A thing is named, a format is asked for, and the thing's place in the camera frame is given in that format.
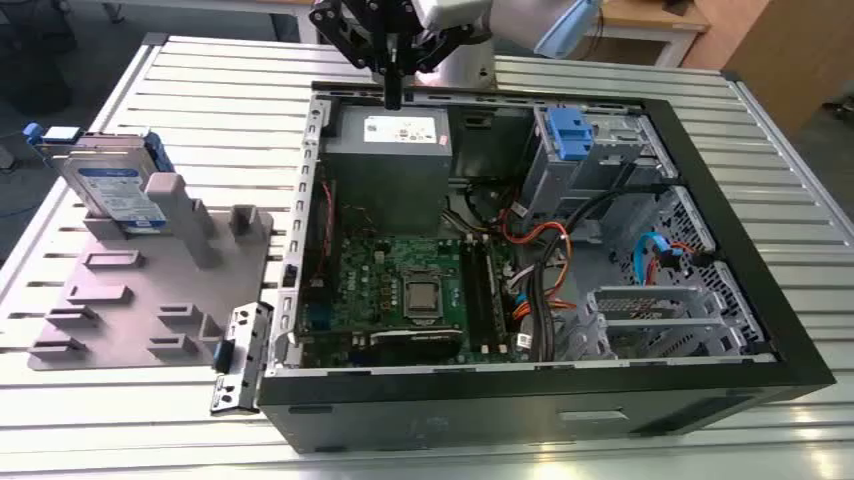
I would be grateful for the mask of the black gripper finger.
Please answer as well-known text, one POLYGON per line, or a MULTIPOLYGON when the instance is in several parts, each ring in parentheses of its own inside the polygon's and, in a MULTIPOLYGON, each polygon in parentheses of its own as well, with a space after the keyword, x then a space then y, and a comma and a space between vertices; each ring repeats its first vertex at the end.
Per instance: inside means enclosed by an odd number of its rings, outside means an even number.
POLYGON ((404 83, 416 73, 430 73, 454 50, 469 43, 476 33, 474 24, 464 24, 430 32, 408 27, 397 34, 393 50, 393 109, 400 110, 404 83))
POLYGON ((372 33, 354 19, 344 1, 316 1, 309 19, 332 45, 358 69, 369 69, 384 86, 384 102, 393 109, 390 34, 372 33))

